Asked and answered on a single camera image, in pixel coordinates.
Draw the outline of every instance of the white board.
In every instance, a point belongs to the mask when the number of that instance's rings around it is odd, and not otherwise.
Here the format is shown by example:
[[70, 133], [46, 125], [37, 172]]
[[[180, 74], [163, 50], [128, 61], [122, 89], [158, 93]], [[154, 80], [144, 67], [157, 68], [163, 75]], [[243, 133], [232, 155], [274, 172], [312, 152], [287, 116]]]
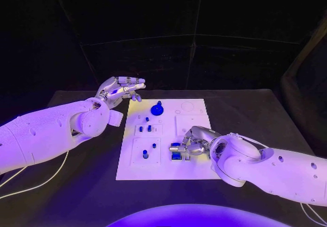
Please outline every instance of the white board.
[[[154, 116], [150, 109], [158, 101], [163, 114]], [[203, 99], [142, 99], [141, 103], [130, 101], [117, 180], [219, 179], [210, 169], [207, 155], [190, 156], [190, 160], [183, 155], [181, 160], [171, 160], [170, 144], [181, 142], [193, 125], [210, 128]]]

